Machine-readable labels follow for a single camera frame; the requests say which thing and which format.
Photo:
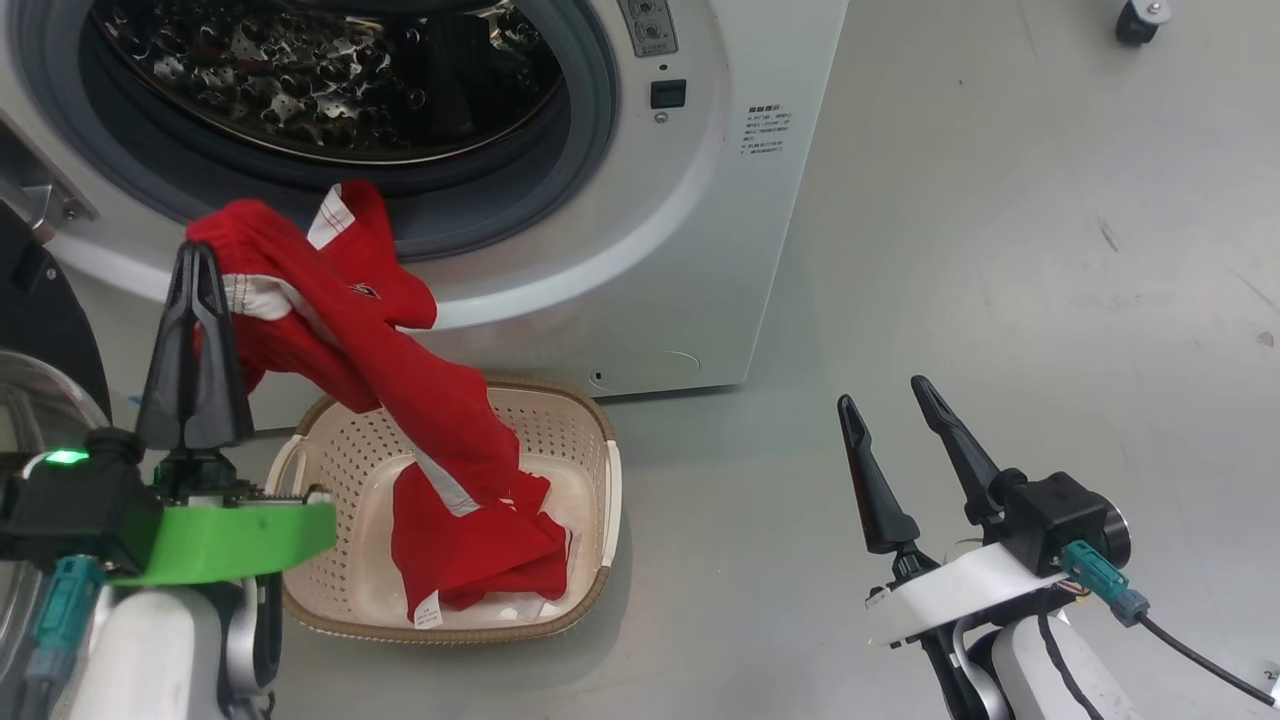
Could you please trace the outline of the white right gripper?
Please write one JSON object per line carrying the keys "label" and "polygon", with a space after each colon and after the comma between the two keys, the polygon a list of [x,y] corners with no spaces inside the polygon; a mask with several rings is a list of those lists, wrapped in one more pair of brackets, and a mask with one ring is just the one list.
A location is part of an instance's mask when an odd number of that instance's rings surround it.
{"label": "white right gripper", "polygon": [[[966,519],[975,527],[998,523],[1004,506],[992,498],[989,483],[1000,468],[927,377],[914,375],[911,391],[948,455]],[[919,527],[876,461],[870,432],[850,395],[838,397],[838,423],[867,551],[896,553],[920,538]],[[1066,579],[1061,571],[1038,577],[1002,544],[988,544],[867,600],[868,644],[902,642]]]}

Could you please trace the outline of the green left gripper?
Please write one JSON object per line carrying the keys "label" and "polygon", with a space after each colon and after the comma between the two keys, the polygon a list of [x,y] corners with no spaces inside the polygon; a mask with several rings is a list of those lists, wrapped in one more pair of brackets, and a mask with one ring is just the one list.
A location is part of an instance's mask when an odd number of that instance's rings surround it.
{"label": "green left gripper", "polygon": [[[195,359],[197,282],[198,361]],[[134,433],[150,450],[182,445],[198,366],[197,446],[246,439],[253,421],[236,346],[236,328],[216,254],[184,242],[164,304]],[[333,550],[338,512],[325,486],[269,495],[225,507],[177,505],[161,515],[143,571],[110,574],[115,587],[202,585],[284,573]]]}

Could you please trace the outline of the red and white garment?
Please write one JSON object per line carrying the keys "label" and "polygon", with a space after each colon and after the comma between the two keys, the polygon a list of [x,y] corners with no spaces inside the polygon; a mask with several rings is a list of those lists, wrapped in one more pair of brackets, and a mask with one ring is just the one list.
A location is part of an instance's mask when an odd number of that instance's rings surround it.
{"label": "red and white garment", "polygon": [[353,413],[385,411],[412,446],[390,530],[411,621],[495,593],[564,594],[570,533],[543,507],[550,484],[521,469],[483,374],[411,336],[435,324],[436,301],[399,264],[371,182],[333,186],[306,231],[238,200],[187,236],[218,258],[247,391],[298,374]]}

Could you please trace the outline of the metal door hinge bracket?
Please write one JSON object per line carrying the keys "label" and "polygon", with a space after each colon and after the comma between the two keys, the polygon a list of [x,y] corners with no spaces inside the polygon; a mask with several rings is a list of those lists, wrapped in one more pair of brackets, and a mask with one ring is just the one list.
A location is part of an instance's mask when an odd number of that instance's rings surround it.
{"label": "metal door hinge bracket", "polygon": [[46,245],[67,227],[96,222],[99,213],[17,123],[0,111],[0,201]]}

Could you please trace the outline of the white front-load washing machine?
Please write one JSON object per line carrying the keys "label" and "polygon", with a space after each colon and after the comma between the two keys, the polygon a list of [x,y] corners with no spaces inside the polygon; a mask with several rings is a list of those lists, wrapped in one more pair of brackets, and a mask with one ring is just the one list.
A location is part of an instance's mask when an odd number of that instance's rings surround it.
{"label": "white front-load washing machine", "polygon": [[[617,119],[591,179],[549,218],[498,243],[399,264],[424,281],[436,322],[411,336],[449,363],[598,396],[588,373],[623,348],[690,354],[695,386],[751,365],[849,0],[669,0],[678,51],[637,58],[617,0],[590,0],[613,49]],[[649,108],[650,82],[686,79],[684,108]],[[781,152],[739,154],[750,106],[781,104]],[[69,167],[96,222],[44,247],[69,275],[97,341],[106,398],[142,400],[154,336],[189,223]],[[262,429],[294,425],[321,395],[269,372],[251,391]]]}

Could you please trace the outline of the white oval filter access cover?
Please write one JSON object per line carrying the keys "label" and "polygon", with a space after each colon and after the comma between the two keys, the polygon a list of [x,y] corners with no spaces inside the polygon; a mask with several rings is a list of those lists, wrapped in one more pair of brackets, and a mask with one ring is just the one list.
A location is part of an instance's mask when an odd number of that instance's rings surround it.
{"label": "white oval filter access cover", "polygon": [[588,379],[598,396],[649,395],[691,388],[700,370],[690,354],[623,348],[594,361]]}

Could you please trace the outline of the stainless steel washing machine drum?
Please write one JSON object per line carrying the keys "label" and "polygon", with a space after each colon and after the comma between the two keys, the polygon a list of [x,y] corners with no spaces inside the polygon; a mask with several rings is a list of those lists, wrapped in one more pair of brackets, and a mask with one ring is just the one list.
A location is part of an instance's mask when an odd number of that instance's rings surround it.
{"label": "stainless steel washing machine drum", "polygon": [[95,0],[90,22],[186,115],[333,165],[477,151],[564,87],[515,0]]}

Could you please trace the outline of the cream perforated laundry basket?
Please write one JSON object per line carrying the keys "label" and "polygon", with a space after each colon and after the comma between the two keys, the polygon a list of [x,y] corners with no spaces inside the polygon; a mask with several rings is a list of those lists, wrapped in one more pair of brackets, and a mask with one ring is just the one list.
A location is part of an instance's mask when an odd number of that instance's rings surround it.
{"label": "cream perforated laundry basket", "polygon": [[329,635],[399,644],[493,644],[570,629],[611,578],[622,515],[620,448],[589,398],[534,380],[492,379],[495,415],[521,445],[520,466],[547,479],[543,505],[570,534],[567,591],[493,594],[465,610],[429,605],[410,615],[393,559],[394,486],[413,452],[381,410],[358,414],[319,398],[276,455],[271,495],[314,487],[335,505],[335,546],[283,577],[284,609]]}

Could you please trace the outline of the printed instruction label sticker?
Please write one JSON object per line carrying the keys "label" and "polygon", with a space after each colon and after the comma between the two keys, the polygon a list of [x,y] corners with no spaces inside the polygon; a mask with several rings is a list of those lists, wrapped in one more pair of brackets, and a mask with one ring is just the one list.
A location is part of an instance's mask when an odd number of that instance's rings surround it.
{"label": "printed instruction label sticker", "polygon": [[750,158],[781,152],[792,118],[794,114],[781,104],[750,106],[742,119],[739,154]]}

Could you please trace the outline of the metal stand leg with caster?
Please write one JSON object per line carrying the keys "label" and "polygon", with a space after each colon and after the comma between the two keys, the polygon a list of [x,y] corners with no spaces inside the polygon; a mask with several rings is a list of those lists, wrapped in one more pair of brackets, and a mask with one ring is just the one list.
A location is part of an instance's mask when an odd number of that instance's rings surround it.
{"label": "metal stand leg with caster", "polygon": [[1126,47],[1151,44],[1171,15],[1170,0],[1124,0],[1114,37]]}

